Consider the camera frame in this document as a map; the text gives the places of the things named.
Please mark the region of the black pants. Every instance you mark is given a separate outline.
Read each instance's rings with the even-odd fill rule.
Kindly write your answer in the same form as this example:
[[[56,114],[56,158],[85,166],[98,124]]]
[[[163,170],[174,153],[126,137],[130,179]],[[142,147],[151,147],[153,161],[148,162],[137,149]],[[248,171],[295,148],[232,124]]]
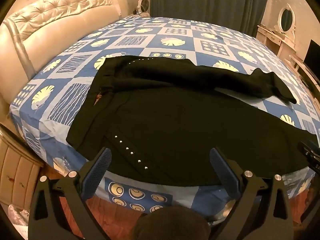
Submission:
[[[227,95],[296,100],[274,73],[251,74],[165,57],[108,58],[98,70],[67,135],[88,160],[109,148],[109,171],[145,183],[213,186],[209,159],[217,148],[260,177],[305,168],[306,130]]]

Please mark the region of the cream bedside cabinet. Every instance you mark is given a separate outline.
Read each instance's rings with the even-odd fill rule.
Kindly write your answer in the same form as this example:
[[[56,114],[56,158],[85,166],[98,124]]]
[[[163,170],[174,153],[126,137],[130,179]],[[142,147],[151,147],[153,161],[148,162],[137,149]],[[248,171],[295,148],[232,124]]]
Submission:
[[[9,129],[1,126],[1,203],[30,210],[43,161]]]

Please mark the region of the dark round knee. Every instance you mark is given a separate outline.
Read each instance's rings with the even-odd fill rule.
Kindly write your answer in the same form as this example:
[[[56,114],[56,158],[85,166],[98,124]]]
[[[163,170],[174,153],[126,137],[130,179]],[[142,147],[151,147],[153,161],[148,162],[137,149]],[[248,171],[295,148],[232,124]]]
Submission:
[[[171,206],[140,216],[131,239],[208,239],[210,226],[191,209]]]

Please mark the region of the black television screen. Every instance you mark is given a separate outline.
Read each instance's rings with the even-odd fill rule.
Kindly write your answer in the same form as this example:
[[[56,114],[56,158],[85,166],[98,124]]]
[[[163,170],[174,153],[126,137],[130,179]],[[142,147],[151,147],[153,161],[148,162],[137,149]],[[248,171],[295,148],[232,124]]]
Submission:
[[[320,46],[313,40],[310,40],[308,51],[304,59],[304,64],[308,66],[316,76],[319,76]]]

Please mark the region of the cream vanity dresser with mirror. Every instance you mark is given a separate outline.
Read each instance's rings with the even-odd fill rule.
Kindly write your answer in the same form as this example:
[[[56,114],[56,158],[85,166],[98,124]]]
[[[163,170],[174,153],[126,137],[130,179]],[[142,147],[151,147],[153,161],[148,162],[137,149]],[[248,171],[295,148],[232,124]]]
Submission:
[[[285,11],[291,15],[291,24],[288,30],[282,28],[282,18]],[[289,62],[295,56],[295,31],[296,17],[291,5],[287,3],[278,15],[277,24],[273,28],[268,28],[262,24],[258,25],[256,39],[271,50],[279,59]]]

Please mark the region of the blue patterned bed sheet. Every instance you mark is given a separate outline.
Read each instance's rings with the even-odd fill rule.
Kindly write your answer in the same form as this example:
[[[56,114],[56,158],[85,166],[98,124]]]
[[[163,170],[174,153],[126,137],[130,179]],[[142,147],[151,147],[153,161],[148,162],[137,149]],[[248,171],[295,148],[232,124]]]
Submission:
[[[233,199],[209,159],[218,147],[289,198],[315,173],[296,146],[319,142],[319,114],[295,74],[256,38],[166,17],[126,17],[55,53],[17,91],[10,116],[62,174],[101,148],[96,194],[144,213],[170,205],[215,220]]]

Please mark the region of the dark green curtain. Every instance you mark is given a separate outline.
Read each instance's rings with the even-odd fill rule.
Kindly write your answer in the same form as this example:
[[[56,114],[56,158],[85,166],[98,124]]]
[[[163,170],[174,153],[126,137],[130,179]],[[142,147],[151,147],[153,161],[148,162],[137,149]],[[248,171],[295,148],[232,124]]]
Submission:
[[[151,0],[151,16],[213,23],[257,34],[267,0]]]

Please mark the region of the cream tufted headboard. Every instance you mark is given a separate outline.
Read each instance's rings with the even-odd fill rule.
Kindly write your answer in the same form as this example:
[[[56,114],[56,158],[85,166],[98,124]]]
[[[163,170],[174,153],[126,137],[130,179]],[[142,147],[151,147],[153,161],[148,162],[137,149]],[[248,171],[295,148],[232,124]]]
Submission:
[[[128,14],[127,0],[38,0],[11,14],[1,24],[1,101],[10,104],[52,58]]]

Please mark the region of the small desk fan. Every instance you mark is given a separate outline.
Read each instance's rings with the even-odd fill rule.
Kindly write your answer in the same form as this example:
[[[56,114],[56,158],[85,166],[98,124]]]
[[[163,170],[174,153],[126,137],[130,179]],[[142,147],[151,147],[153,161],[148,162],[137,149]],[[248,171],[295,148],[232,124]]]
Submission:
[[[133,14],[134,15],[144,15],[148,13],[149,9],[149,0],[138,0],[138,5],[134,9]]]

